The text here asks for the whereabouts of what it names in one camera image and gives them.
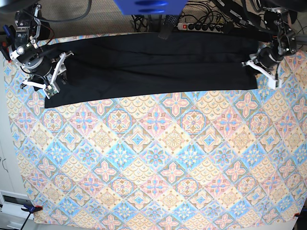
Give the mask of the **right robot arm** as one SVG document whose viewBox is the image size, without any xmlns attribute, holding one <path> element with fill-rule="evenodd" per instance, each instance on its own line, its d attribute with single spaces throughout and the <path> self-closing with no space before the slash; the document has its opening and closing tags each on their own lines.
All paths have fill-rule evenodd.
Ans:
<svg viewBox="0 0 307 230">
<path fill-rule="evenodd" d="M 73 56 L 72 51 L 63 52 L 58 57 L 50 58 L 55 48 L 49 45 L 39 45 L 38 41 L 43 39 L 45 30 L 52 32 L 47 23 L 42 22 L 41 5 L 34 3 L 25 11 L 17 11 L 15 24 L 3 27 L 7 42 L 0 45 L 0 51 L 7 61 L 16 64 L 27 74 L 28 78 L 20 84 L 20 88 L 32 86 L 35 89 L 42 89 L 47 98 L 60 92 L 57 79 L 66 84 L 67 68 L 64 61 Z"/>
</svg>

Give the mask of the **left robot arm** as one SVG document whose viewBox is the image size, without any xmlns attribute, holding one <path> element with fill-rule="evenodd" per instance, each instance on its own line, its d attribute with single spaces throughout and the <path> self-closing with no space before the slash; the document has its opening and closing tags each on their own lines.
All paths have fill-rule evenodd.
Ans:
<svg viewBox="0 0 307 230">
<path fill-rule="evenodd" d="M 299 12 L 306 9 L 306 3 L 302 0 L 261 0 L 259 6 L 254 0 L 250 4 L 255 12 L 264 11 L 270 16 L 269 25 L 264 28 L 250 16 L 247 9 L 247 2 L 241 1 L 244 14 L 248 22 L 251 22 L 260 32 L 264 32 L 272 39 L 271 46 L 260 49 L 256 54 L 250 56 L 250 60 L 244 62 L 258 72 L 271 78 L 270 70 L 283 60 L 297 52 L 296 34 L 292 29 L 290 12 Z"/>
</svg>

